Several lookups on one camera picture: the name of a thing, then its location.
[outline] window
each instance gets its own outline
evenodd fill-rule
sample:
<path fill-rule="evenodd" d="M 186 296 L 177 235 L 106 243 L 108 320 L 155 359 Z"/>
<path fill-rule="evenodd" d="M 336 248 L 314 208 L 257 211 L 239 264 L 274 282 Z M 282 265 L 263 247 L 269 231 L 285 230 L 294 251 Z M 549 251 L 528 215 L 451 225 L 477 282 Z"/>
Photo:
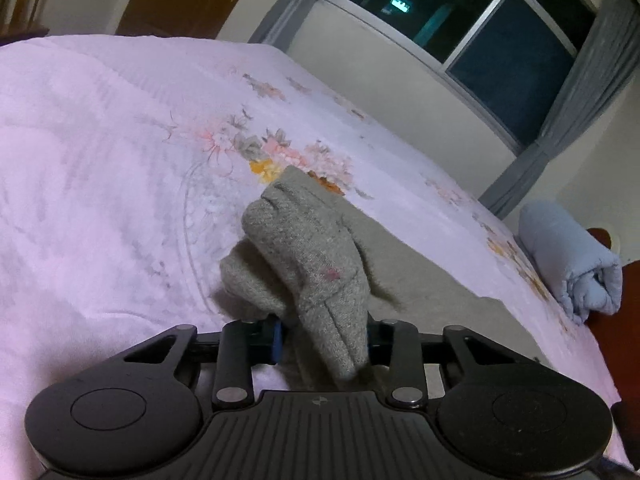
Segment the window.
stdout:
<path fill-rule="evenodd" d="M 329 0 L 435 70 L 515 150 L 536 139 L 594 20 L 585 0 Z"/>

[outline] bed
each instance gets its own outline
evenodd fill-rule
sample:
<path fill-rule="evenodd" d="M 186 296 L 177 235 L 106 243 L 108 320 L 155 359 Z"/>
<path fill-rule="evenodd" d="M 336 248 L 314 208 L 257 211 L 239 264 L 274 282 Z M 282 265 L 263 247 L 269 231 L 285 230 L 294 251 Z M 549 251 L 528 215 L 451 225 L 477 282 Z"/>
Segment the bed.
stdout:
<path fill-rule="evenodd" d="M 0 468 L 40 465 L 33 396 L 180 323 L 232 319 L 219 260 L 293 164 L 479 296 L 561 373 L 620 400 L 598 345 L 506 227 L 425 155 L 263 45 L 66 36 L 0 49 Z M 258 390 L 285 388 L 256 370 Z M 608 454 L 626 462 L 617 436 Z"/>

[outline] light blue comforter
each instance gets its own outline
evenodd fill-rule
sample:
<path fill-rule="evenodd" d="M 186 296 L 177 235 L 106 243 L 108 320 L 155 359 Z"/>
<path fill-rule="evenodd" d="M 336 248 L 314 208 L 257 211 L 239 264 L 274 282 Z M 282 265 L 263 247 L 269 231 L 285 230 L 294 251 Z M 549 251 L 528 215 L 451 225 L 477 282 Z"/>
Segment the light blue comforter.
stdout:
<path fill-rule="evenodd" d="M 584 323 L 590 310 L 615 314 L 620 309 L 620 258 L 558 204 L 535 201 L 524 206 L 518 236 L 545 285 L 575 323 Z"/>

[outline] white window frame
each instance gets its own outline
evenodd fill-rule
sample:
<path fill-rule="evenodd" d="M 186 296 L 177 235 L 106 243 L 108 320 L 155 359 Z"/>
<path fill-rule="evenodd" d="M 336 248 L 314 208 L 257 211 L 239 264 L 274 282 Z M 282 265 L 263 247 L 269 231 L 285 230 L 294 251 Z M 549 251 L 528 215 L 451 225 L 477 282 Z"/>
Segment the white window frame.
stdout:
<path fill-rule="evenodd" d="M 489 6 L 478 17 L 476 22 L 469 29 L 468 33 L 464 35 L 458 46 L 452 51 L 444 62 L 440 62 L 435 59 L 426 50 L 415 44 L 410 38 L 393 28 L 388 23 L 373 15 L 368 10 L 358 4 L 353 3 L 351 0 L 324 0 L 334 6 L 344 10 L 351 14 L 361 22 L 364 22 L 373 30 L 380 34 L 383 34 L 398 46 L 403 48 L 409 54 L 418 59 L 433 75 L 436 76 L 439 81 L 444 83 L 454 94 L 457 94 L 469 108 L 471 108 L 475 114 L 482 119 L 500 139 L 509 147 L 509 149 L 515 154 L 519 155 L 524 146 L 511 135 L 502 121 L 496 117 L 488 108 L 486 108 L 478 99 L 476 99 L 469 90 L 467 90 L 462 84 L 460 84 L 455 78 L 453 78 L 447 70 L 456 61 L 456 59 L 466 50 L 473 38 L 478 35 L 484 25 L 488 22 L 489 18 L 498 9 L 500 4 L 504 0 L 492 0 Z M 556 21 L 546 12 L 545 9 L 536 0 L 524 0 L 531 9 L 542 19 L 547 27 L 556 35 L 558 40 L 567 49 L 567 52 L 576 57 L 577 49 L 573 43 L 569 40 L 568 36 L 559 27 Z M 582 0 L 592 11 L 596 11 L 595 6 L 590 0 Z"/>

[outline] curtain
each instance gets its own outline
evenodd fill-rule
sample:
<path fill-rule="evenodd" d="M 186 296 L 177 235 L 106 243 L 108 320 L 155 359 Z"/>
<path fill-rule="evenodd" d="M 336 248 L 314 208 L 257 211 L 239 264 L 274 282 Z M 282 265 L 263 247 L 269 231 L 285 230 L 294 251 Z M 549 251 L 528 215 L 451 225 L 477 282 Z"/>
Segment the curtain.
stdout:
<path fill-rule="evenodd" d="M 640 8 L 636 0 L 604 0 L 538 138 L 480 197 L 505 218 L 550 160 L 567 149 L 611 104 L 640 64 Z"/>
<path fill-rule="evenodd" d="M 311 7 L 318 0 L 278 0 L 249 39 L 286 52 Z"/>

